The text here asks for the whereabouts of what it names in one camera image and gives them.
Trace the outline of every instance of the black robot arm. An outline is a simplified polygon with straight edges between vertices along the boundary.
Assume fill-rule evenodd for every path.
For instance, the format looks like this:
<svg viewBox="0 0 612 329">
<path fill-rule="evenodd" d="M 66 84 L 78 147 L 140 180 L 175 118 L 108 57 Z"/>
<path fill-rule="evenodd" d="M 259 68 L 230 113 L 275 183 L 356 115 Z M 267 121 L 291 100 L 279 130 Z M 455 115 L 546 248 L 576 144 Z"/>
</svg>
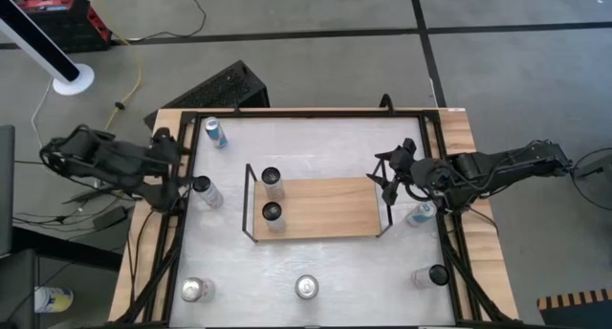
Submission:
<svg viewBox="0 0 612 329">
<path fill-rule="evenodd" d="M 415 161 L 415 151 L 414 141 L 405 139 L 395 150 L 376 155 L 389 161 L 395 171 L 390 182 L 368 174 L 382 186 L 383 199 L 389 206 L 395 203 L 399 184 L 404 184 L 408 195 L 415 200 L 434 200 L 439 208 L 455 211 L 528 177 L 563 176 L 572 166 L 560 146 L 549 141 L 534 141 L 525 147 L 495 154 L 459 153 L 443 160 Z M 417 195 L 412 187 L 424 195 Z"/>
<path fill-rule="evenodd" d="M 158 129 L 148 147 L 115 141 L 115 136 L 86 125 L 68 138 L 54 138 L 40 150 L 40 159 L 50 170 L 67 179 L 94 177 L 124 191 L 138 194 L 155 210 L 168 212 L 180 198 L 178 180 L 169 179 L 172 165 L 188 149 L 179 146 L 167 128 Z M 161 179 L 148 184 L 145 176 Z"/>
</svg>

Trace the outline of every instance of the aluminum can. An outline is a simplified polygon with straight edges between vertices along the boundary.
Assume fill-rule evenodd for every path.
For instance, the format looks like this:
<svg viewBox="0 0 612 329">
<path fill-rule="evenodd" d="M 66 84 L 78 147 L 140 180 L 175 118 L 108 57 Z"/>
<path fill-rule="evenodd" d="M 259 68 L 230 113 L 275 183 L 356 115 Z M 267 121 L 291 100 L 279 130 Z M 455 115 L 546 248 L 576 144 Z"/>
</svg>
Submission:
<svg viewBox="0 0 612 329">
<path fill-rule="evenodd" d="M 183 281 L 181 298 L 187 302 L 209 301 L 214 297 L 214 283 L 208 278 L 188 277 Z"/>
<path fill-rule="evenodd" d="M 206 176 L 198 176 L 193 181 L 193 190 L 212 208 L 220 208 L 223 205 L 223 195 Z"/>
<path fill-rule="evenodd" d="M 221 128 L 221 123 L 214 117 L 207 118 L 204 121 L 204 128 L 207 130 L 208 136 L 214 143 L 216 148 L 223 148 L 228 144 L 228 138 Z"/>
<path fill-rule="evenodd" d="M 266 225 L 268 229 L 274 232 L 281 232 L 285 230 L 287 224 L 285 218 L 282 216 L 283 210 L 280 205 L 276 202 L 269 202 L 264 205 L 261 214 L 266 219 Z"/>
<path fill-rule="evenodd" d="M 277 168 L 266 167 L 264 172 L 261 173 L 261 180 L 264 182 L 269 200 L 280 201 L 285 198 L 283 180 L 280 178 L 280 171 Z"/>
<path fill-rule="evenodd" d="M 408 215 L 405 217 L 405 221 L 411 227 L 418 227 L 427 220 L 433 218 L 436 215 L 438 209 L 432 201 L 419 203 L 413 208 Z"/>
<path fill-rule="evenodd" d="M 318 281 L 312 275 L 303 275 L 295 282 L 295 293 L 302 299 L 312 299 L 318 293 Z"/>
<path fill-rule="evenodd" d="M 412 282 L 420 289 L 448 284 L 448 271 L 442 265 L 433 265 L 412 272 Z"/>
</svg>

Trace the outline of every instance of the soda can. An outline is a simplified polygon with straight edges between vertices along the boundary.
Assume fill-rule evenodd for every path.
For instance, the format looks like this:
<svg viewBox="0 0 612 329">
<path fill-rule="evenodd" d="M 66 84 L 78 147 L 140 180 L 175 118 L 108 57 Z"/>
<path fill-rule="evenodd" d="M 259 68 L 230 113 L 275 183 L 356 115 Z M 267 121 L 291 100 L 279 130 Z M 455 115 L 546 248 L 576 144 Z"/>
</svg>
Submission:
<svg viewBox="0 0 612 329">
<path fill-rule="evenodd" d="M 183 281 L 181 298 L 187 302 L 209 301 L 214 297 L 214 283 L 208 278 L 188 277 Z"/>
<path fill-rule="evenodd" d="M 75 295 L 72 291 L 40 286 L 34 289 L 34 312 L 37 314 L 60 313 L 72 305 Z"/>
<path fill-rule="evenodd" d="M 277 168 L 267 167 L 261 173 L 261 180 L 264 182 L 264 188 L 269 200 L 279 201 L 285 198 L 283 180 L 280 178 L 280 171 Z"/>
<path fill-rule="evenodd" d="M 204 121 L 204 128 L 207 130 L 208 136 L 214 143 L 216 148 L 223 148 L 228 144 L 228 138 L 221 128 L 221 123 L 214 117 L 207 118 Z"/>
<path fill-rule="evenodd" d="M 405 217 L 405 221 L 411 227 L 418 227 L 427 220 L 433 218 L 436 215 L 438 209 L 432 201 L 419 203 L 413 208 L 408 215 Z"/>
<path fill-rule="evenodd" d="M 210 178 L 206 176 L 196 177 L 193 181 L 193 190 L 212 208 L 220 208 L 223 205 L 223 195 Z"/>
<path fill-rule="evenodd" d="M 264 205 L 262 209 L 262 214 L 264 219 L 266 219 L 266 225 L 268 225 L 268 229 L 274 232 L 281 232 L 285 230 L 287 224 L 285 224 L 285 218 L 282 217 L 282 208 L 279 204 L 275 202 L 269 202 Z"/>
<path fill-rule="evenodd" d="M 448 271 L 444 266 L 433 265 L 412 272 L 412 282 L 420 289 L 448 284 Z"/>
<path fill-rule="evenodd" d="M 295 282 L 295 293 L 302 299 L 312 299 L 318 293 L 318 281 L 312 275 L 303 275 Z"/>
</svg>

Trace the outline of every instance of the wooden board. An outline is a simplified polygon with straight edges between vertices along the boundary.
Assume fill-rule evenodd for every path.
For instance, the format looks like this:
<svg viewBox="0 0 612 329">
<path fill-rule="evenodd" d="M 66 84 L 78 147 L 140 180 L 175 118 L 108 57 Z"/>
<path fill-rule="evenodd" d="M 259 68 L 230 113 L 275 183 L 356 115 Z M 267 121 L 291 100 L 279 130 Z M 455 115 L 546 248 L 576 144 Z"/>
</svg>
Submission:
<svg viewBox="0 0 612 329">
<path fill-rule="evenodd" d="M 367 177 L 283 180 L 278 201 L 287 228 L 268 230 L 261 215 L 270 202 L 261 181 L 255 183 L 253 236 L 257 240 L 368 236 L 381 233 L 375 184 Z"/>
</svg>

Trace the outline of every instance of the black box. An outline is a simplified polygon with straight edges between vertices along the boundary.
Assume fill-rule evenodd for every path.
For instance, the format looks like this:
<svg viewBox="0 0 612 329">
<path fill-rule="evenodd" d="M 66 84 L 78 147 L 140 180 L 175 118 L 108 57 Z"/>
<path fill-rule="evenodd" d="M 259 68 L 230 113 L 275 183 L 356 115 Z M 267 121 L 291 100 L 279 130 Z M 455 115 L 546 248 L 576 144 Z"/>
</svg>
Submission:
<svg viewBox="0 0 612 329">
<path fill-rule="evenodd" d="M 270 108 L 266 85 L 242 60 L 180 95 L 163 108 Z M 144 123 L 153 130 L 157 110 Z"/>
<path fill-rule="evenodd" d="M 112 32 L 88 0 L 14 0 L 64 53 L 105 51 Z"/>
</svg>

